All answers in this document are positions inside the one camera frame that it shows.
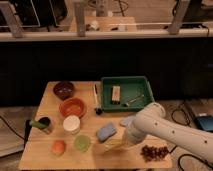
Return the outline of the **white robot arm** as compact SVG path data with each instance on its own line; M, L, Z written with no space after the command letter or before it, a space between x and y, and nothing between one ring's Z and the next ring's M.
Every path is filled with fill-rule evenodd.
M161 104L148 104L126 126L120 146L134 146L143 142L150 134L213 162L213 133L170 122L165 119L165 115L166 111Z

